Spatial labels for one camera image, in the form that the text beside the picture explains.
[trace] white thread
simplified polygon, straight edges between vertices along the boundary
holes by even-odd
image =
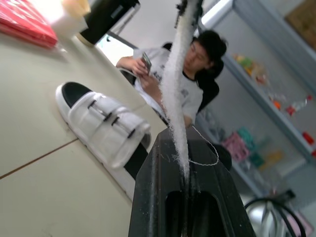
[[[203,138],[208,144],[210,144],[210,145],[212,146],[212,148],[213,148],[214,151],[215,151],[215,154],[216,154],[216,157],[217,157],[217,161],[216,161],[215,163],[213,163],[213,164],[201,164],[201,163],[197,163],[197,162],[195,162],[195,161],[193,161],[193,160],[189,160],[189,162],[190,162],[190,163],[193,163],[193,164],[201,165],[201,166],[215,166],[215,165],[217,165],[218,162],[219,162],[219,155],[218,155],[218,152],[217,152],[216,148],[215,148],[215,147],[213,146],[213,144],[210,143],[205,137],[203,137],[202,134],[200,134],[200,132],[199,132],[194,126],[192,126],[192,127],[193,127],[194,130],[201,136],[201,138]]]

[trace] black cable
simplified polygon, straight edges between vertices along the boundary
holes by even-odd
[[[280,214],[280,216],[282,217],[283,221],[285,222],[286,227],[287,227],[288,231],[290,232],[291,236],[292,236],[292,237],[296,237],[296,234],[295,234],[295,232],[294,232],[294,230],[293,230],[291,224],[289,223],[289,221],[288,221],[288,219],[287,219],[285,213],[284,213],[284,212],[282,211],[282,209],[279,208],[278,206],[275,207],[275,208],[276,208],[276,210],[279,212],[279,214]]]
[[[276,206],[279,206],[281,207],[282,209],[286,210],[293,218],[294,220],[296,221],[297,225],[299,226],[300,228],[300,231],[301,231],[301,237],[306,237],[306,232],[305,232],[305,229],[301,223],[301,221],[298,219],[298,217],[294,214],[294,212],[289,209],[287,206],[283,205],[282,203],[272,199],[272,198],[268,198],[268,197],[263,197],[263,198],[257,198],[257,199],[254,199],[252,201],[250,201],[249,203],[247,203],[245,205],[245,209],[247,209],[250,205],[256,203],[256,202],[260,202],[260,201],[264,201],[264,202],[267,202],[267,201],[270,201],[272,202],[274,205]]]

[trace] plastic bottle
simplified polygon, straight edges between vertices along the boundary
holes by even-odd
[[[285,111],[290,115],[293,116],[296,112],[300,111],[304,107],[307,106],[308,102],[312,100],[312,96],[309,95],[303,101],[294,102],[292,105],[287,107]]]

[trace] window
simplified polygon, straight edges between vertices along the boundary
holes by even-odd
[[[110,35],[105,35],[97,44],[97,47],[114,65],[117,64],[121,57],[133,55],[132,47]]]

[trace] black plastic holder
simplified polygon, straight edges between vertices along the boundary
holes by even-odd
[[[187,130],[190,160],[215,163],[217,158],[193,129]],[[136,177],[129,237],[255,237],[229,171],[190,163],[185,191],[176,150],[166,129]]]

